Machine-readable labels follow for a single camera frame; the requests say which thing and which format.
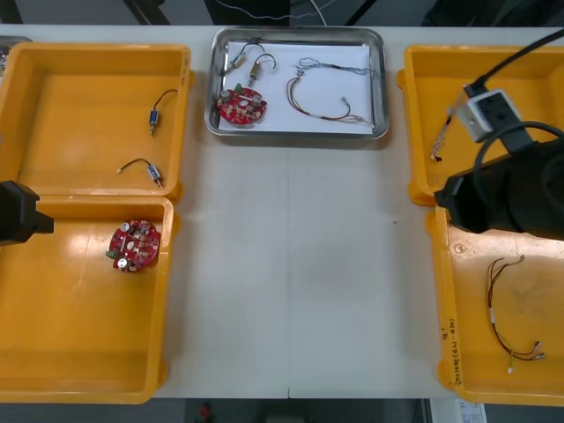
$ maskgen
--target black power cord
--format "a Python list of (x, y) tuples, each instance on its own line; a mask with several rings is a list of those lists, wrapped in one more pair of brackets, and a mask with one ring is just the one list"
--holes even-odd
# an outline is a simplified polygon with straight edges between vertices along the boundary
[(562, 38), (562, 37), (564, 37), (564, 29), (560, 29), (559, 31), (556, 31), (555, 33), (551, 33), (550, 35), (547, 35), (546, 37), (541, 38), (540, 40), (532, 42), (527, 47), (520, 49), (515, 54), (509, 56), (507, 59), (499, 62), (497, 65), (495, 65), (487, 73), (485, 73), (484, 75), (482, 75), (481, 77), (476, 79), (474, 82), (472, 82), (471, 86), (474, 87), (474, 88), (483, 87), (486, 84), (486, 82), (489, 78), (491, 78), (497, 72), (501, 71), (508, 64), (513, 63), (515, 60), (529, 54), (531, 51), (536, 50), (537, 48), (543, 47), (546, 44), (548, 44), (549, 42), (556, 41), (556, 40), (558, 40), (559, 38)]
[(554, 128), (553, 126), (541, 122), (526, 121), (509, 125), (502, 130), (490, 132), (489, 134), (486, 134), (477, 140), (478, 143), (483, 142), (484, 144), (479, 149), (479, 152), (476, 155), (476, 159), (474, 160), (474, 168), (472, 169), (472, 182), (474, 184), (474, 188), (476, 190), (476, 193), (478, 194), (478, 197), (484, 202), (484, 204), (487, 204), (494, 210), (497, 208), (497, 204), (495, 204), (494, 201), (492, 201), (492, 199), (488, 197), (486, 190), (484, 189), (484, 184), (482, 183), (482, 163), (487, 154), (487, 151), (495, 143), (495, 141), (497, 141), (505, 134), (508, 134), (509, 132), (522, 130), (525, 128), (543, 130), (545, 132), (553, 134), (556, 137), (564, 138), (564, 131), (559, 130), (558, 128)]

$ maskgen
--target yellow plastic tray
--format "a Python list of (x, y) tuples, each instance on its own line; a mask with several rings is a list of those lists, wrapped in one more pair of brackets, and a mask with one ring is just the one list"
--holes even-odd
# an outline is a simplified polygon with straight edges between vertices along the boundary
[[(55, 233), (0, 248), (0, 401), (147, 401), (161, 357), (173, 205), (154, 197), (44, 197)], [(158, 261), (122, 273), (105, 257), (126, 219), (161, 232)]]
[[(528, 234), (469, 234), (447, 225), (444, 209), (427, 216), (442, 342), (439, 381), (475, 403), (564, 405), (564, 242)], [(486, 271), (495, 259), (525, 260), (495, 285), (498, 330), (518, 350), (542, 341), (546, 358), (514, 360), (495, 339), (486, 304)]]
[[(471, 141), (458, 119), (447, 131), (440, 152), (442, 162), (430, 159), (431, 147), (463, 85), (518, 49), (418, 45), (405, 51), (405, 68), (397, 74), (397, 82), (404, 93), (412, 169), (408, 192), (414, 203), (433, 206), (433, 194), (443, 188), (447, 178), (473, 166), (479, 145)], [(505, 90), (525, 121), (564, 127), (564, 48), (534, 51), (510, 64), (487, 86)], [(539, 141), (551, 137), (539, 130), (530, 133)], [(486, 160), (506, 153), (501, 143), (490, 150)]]
[[(40, 196), (177, 199), (188, 102), (190, 51), (177, 45), (20, 43), (0, 85), (0, 181)], [(149, 134), (149, 112), (160, 125)], [(136, 163), (162, 173), (159, 189)]]

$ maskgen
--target black wire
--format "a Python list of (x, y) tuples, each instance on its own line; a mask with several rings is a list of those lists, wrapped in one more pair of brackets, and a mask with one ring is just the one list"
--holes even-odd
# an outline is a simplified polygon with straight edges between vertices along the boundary
[(155, 101), (155, 105), (152, 107), (152, 109), (154, 110), (155, 108), (157, 108), (157, 106), (159, 105), (160, 101), (162, 100), (162, 98), (167, 95), (168, 93), (178, 93), (178, 90), (176, 89), (170, 89), (170, 90), (166, 90), (165, 92), (163, 92), (163, 94), (160, 95), (159, 99), (157, 101)]
[(537, 41), (533, 42), (532, 44), (529, 44), (527, 47), (520, 49), (515, 54), (511, 55), (507, 59), (505, 59), (502, 62), (495, 65), (490, 71), (488, 71), (487, 73), (485, 73), (484, 75), (482, 75), (481, 77), (476, 79), (471, 85), (472, 86), (483, 86), (483, 85), (485, 85), (489, 78), (491, 78), (497, 72), (501, 71), (508, 64), (513, 63), (518, 58), (529, 54), (531, 51), (536, 50), (537, 48), (542, 47), (545, 44), (548, 44), (549, 42), (556, 41), (561, 37), (564, 37), (564, 29), (560, 29), (559, 31), (556, 31), (555, 33), (551, 33), (550, 35), (547, 35), (546, 37), (541, 38), (540, 40), (537, 40)]
[(484, 204), (488, 205), (492, 209), (496, 209), (497, 204), (494, 204), (494, 202), (488, 197), (486, 190), (484, 189), (484, 184), (482, 183), (482, 162), (484, 161), (484, 157), (486, 156), (489, 148), (495, 143), (495, 141), (497, 141), (499, 137), (502, 137), (509, 132), (514, 132), (516, 130), (525, 128), (543, 130), (545, 132), (553, 134), (556, 137), (564, 138), (564, 132), (559, 130), (558, 128), (554, 128), (541, 122), (526, 121), (509, 125), (502, 130), (490, 132), (489, 134), (484, 135), (476, 141), (477, 143), (483, 142), (484, 144), (479, 149), (479, 152), (476, 155), (476, 159), (474, 160), (474, 168), (472, 169), (472, 182), (480, 200), (482, 200)]
[(151, 165), (151, 163), (149, 162), (149, 160), (143, 159), (142, 157), (140, 157), (139, 159), (132, 160), (132, 161), (130, 161), (129, 163), (126, 163), (125, 165), (123, 165), (122, 167), (120, 167), (120, 168), (118, 169), (118, 173), (123, 172), (123, 170), (125, 170), (126, 167), (129, 167), (129, 166), (131, 166), (133, 163), (136, 163), (136, 162), (138, 162), (138, 161), (144, 161), (144, 162), (147, 164), (147, 166), (150, 166), (150, 165)]

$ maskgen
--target table surface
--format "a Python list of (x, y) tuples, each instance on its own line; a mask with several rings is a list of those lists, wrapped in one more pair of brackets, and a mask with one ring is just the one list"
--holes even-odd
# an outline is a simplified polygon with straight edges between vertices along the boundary
[(440, 358), (427, 209), (410, 169), (396, 73), (413, 43), (528, 44), (550, 29), (372, 28), (390, 133), (363, 149), (231, 146), (204, 127), (214, 26), (0, 26), (34, 41), (192, 50), (158, 397), (452, 397)]

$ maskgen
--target wire harness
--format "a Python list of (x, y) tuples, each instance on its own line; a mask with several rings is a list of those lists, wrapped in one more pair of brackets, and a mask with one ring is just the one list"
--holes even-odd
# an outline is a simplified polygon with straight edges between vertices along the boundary
[(504, 258), (498, 258), (489, 264), (487, 267), (487, 306), (490, 313), (490, 322), (492, 324), (493, 333), (495, 334), (496, 339), (500, 343), (501, 347), (509, 354), (509, 366), (508, 366), (508, 373), (513, 373), (513, 359), (518, 359), (521, 361), (535, 361), (541, 360), (546, 357), (546, 354), (543, 352), (537, 353), (538, 348), (542, 345), (540, 341), (536, 341), (532, 349), (528, 352), (518, 352), (511, 346), (508, 340), (503, 337), (503, 335), (498, 331), (498, 328), (495, 324), (495, 314), (494, 314), (494, 287), (495, 284), (500, 279), (501, 274), (510, 266), (515, 266), (519, 263), (522, 263), (525, 259), (525, 256), (520, 256), (519, 259), (515, 262), (507, 262), (501, 263), (504, 261)]

